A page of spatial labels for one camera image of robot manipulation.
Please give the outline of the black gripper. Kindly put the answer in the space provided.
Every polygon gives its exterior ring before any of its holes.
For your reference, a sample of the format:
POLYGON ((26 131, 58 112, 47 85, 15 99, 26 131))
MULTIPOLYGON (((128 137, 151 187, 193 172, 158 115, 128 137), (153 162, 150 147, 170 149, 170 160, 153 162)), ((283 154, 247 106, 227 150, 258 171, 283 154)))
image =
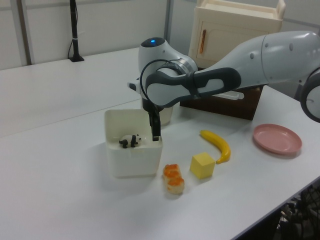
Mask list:
POLYGON ((161 136, 161 121, 159 112, 161 109, 152 103, 150 100, 142 98, 141 99, 142 108, 148 112, 149 124, 152 132, 152 140, 154 142, 159 141, 161 136))

